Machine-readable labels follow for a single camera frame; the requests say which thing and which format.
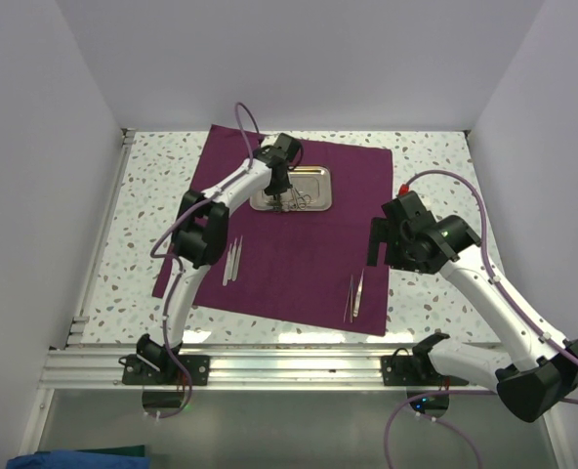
cable connector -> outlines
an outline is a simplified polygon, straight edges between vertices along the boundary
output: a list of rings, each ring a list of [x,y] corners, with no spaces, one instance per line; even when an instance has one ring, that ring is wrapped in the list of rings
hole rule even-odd
[[[548,340],[552,339],[552,334],[550,334],[549,332],[545,331],[543,332],[543,335],[539,335],[539,340],[542,343],[546,343]]]

white wall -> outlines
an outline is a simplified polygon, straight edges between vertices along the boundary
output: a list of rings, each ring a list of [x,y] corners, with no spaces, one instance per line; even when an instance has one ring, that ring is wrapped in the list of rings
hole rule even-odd
[[[547,0],[471,142],[509,277],[577,338],[578,0]],[[578,461],[578,408],[560,407]]]
[[[121,126],[470,129],[542,0],[58,0]]]
[[[0,467],[69,326],[121,133],[54,0],[0,0]]]

blue cloth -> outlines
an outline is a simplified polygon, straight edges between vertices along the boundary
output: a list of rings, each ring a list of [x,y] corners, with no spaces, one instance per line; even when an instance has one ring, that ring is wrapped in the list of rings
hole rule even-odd
[[[20,456],[7,462],[7,469],[149,469],[147,457],[116,456],[77,451]]]

robotic arm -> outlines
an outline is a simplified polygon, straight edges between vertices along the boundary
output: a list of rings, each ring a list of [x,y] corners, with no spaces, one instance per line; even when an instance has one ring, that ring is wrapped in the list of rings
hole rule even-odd
[[[186,273],[173,291],[166,312],[167,340],[159,327],[145,334],[137,344],[137,353],[122,363],[126,372],[145,374],[138,371],[150,369],[147,375],[153,376],[153,382],[174,381],[177,369],[166,347],[176,356],[182,346],[186,315],[198,287],[226,250],[230,215],[260,190],[267,195],[289,190],[290,163],[300,151],[297,140],[280,134],[270,145],[257,149],[253,161],[246,159],[221,183],[184,195],[179,219],[194,204],[206,202],[172,233],[173,253],[183,262]],[[383,211],[386,218],[372,220],[367,265],[377,264],[378,249],[384,243],[385,264],[393,269],[441,274],[471,301],[504,349],[475,347],[439,332],[417,344],[412,356],[394,355],[392,364],[397,371],[416,381],[439,376],[463,378],[496,392],[514,415],[527,422],[536,420],[578,387],[578,366],[548,343],[551,340],[559,344],[563,353],[578,359],[578,339],[568,341],[541,318],[494,265],[492,276],[488,274],[480,238],[464,220],[452,215],[438,222],[414,192],[399,195],[383,205]],[[544,331],[541,337],[504,299],[496,281],[533,325]]]
[[[252,161],[244,160],[223,181],[203,192],[185,193],[177,219],[194,205],[198,204],[199,208],[172,231],[172,253],[180,259],[185,273],[175,285],[165,312],[167,340],[164,340],[163,324],[140,338],[137,353],[120,361],[126,367],[125,384],[165,384],[176,379],[177,369],[166,347],[176,356],[182,346],[186,315],[198,288],[226,250],[230,215],[258,191],[279,195],[291,189],[290,165],[302,151],[302,144],[286,134],[280,134],[275,140],[266,139],[263,146],[254,151]],[[128,380],[126,373],[146,375],[150,379]]]
[[[490,277],[482,262],[479,236],[457,216],[439,222],[415,192],[383,205],[386,218],[372,220],[367,264],[378,261],[385,243],[385,263],[393,269],[441,274],[475,306],[500,338],[505,352],[482,349],[436,333],[413,348],[411,357],[393,362],[414,378],[456,376],[496,392],[518,418],[532,422],[578,387],[578,366],[548,340],[578,359],[578,339],[568,341],[544,320],[491,262]],[[539,335],[507,303],[499,281],[526,315],[544,331]]]

metal tray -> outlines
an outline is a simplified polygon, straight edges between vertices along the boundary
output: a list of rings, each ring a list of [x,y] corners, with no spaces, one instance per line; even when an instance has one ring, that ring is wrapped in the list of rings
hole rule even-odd
[[[277,198],[260,191],[250,197],[250,206],[266,212],[323,212],[332,206],[332,185],[328,168],[300,166],[289,171],[289,179],[298,193],[298,204],[292,191]]]

